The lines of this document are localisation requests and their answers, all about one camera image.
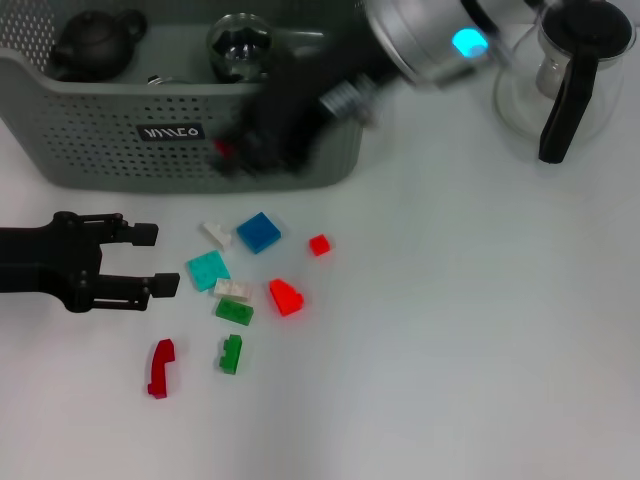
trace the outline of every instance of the lego brick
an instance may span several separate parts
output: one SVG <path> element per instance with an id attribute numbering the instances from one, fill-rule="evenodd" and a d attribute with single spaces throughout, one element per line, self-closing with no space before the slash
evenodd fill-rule
<path id="1" fill-rule="evenodd" d="M 167 398 L 167 377 L 165 364 L 176 359 L 173 342 L 168 338 L 160 340 L 156 346 L 151 362 L 151 383 L 147 385 L 147 392 L 155 398 Z"/>
<path id="2" fill-rule="evenodd" d="M 309 240 L 309 247 L 316 257 L 324 255 L 331 250 L 331 244 L 324 235 L 318 235 Z"/>
<path id="3" fill-rule="evenodd" d="M 217 250 L 189 260 L 187 268 L 199 292 L 215 287 L 218 278 L 231 278 Z"/>
<path id="4" fill-rule="evenodd" d="M 240 360 L 240 350 L 242 349 L 242 337 L 240 335 L 229 335 L 229 339 L 224 341 L 224 354 L 220 358 L 220 368 L 224 373 L 235 375 Z"/>
<path id="5" fill-rule="evenodd" d="M 218 244 L 222 251 L 231 246 L 231 235 L 222 231 L 222 227 L 217 223 L 204 222 L 202 228 L 211 235 L 213 240 Z"/>
<path id="6" fill-rule="evenodd" d="M 282 237 L 280 230 L 262 212 L 240 225 L 237 232 L 253 253 L 260 253 Z"/>
<path id="7" fill-rule="evenodd" d="M 246 282 L 234 282 L 219 278 L 213 294 L 216 297 L 226 297 L 239 302 L 248 302 L 251 299 L 251 285 Z"/>
<path id="8" fill-rule="evenodd" d="M 253 307 L 234 302 L 228 298 L 221 298 L 218 308 L 216 308 L 216 316 L 247 326 L 253 317 Z"/>
<path id="9" fill-rule="evenodd" d="M 284 280 L 272 280 L 269 282 L 269 290 L 283 317 L 297 312 L 304 306 L 304 296 Z"/>

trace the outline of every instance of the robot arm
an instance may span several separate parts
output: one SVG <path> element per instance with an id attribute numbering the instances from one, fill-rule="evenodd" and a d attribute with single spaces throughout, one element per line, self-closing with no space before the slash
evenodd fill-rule
<path id="1" fill-rule="evenodd" d="M 367 0 L 366 19 L 275 72 L 216 146 L 225 174 L 298 172 L 318 135 L 391 82 L 445 87 L 504 58 L 500 27 L 544 0 Z"/>

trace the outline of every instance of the teapot handle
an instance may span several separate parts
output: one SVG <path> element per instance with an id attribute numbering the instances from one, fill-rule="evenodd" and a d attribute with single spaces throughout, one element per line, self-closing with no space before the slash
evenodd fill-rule
<path id="1" fill-rule="evenodd" d="M 138 43 L 147 33 L 147 19 L 138 10 L 125 10 L 115 18 L 116 23 L 124 25 L 129 31 L 131 40 Z"/>
<path id="2" fill-rule="evenodd" d="M 540 136 L 539 158 L 562 163 L 584 112 L 591 102 L 600 60 L 591 49 L 579 49 L 569 64 L 551 115 Z"/>

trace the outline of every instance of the glass jug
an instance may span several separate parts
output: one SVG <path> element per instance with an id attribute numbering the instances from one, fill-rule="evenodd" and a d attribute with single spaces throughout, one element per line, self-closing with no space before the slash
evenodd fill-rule
<path id="1" fill-rule="evenodd" d="M 604 0 L 549 7 L 498 75 L 494 105 L 504 123 L 539 142 L 543 162 L 561 163 L 572 143 L 600 132 L 622 89 L 634 23 Z"/>

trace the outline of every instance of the teapot lid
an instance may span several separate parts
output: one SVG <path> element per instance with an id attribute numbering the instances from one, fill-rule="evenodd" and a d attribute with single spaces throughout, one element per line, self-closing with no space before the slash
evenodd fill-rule
<path id="1" fill-rule="evenodd" d="M 579 47 L 592 49 L 600 60 L 625 53 L 633 41 L 635 27 L 615 5 L 603 0 L 574 0 L 549 8 L 542 30 L 560 50 L 574 54 Z"/>
<path id="2" fill-rule="evenodd" d="M 86 11 L 73 17 L 66 28 L 74 42 L 91 45 L 102 42 L 113 35 L 114 19 L 111 15 Z"/>

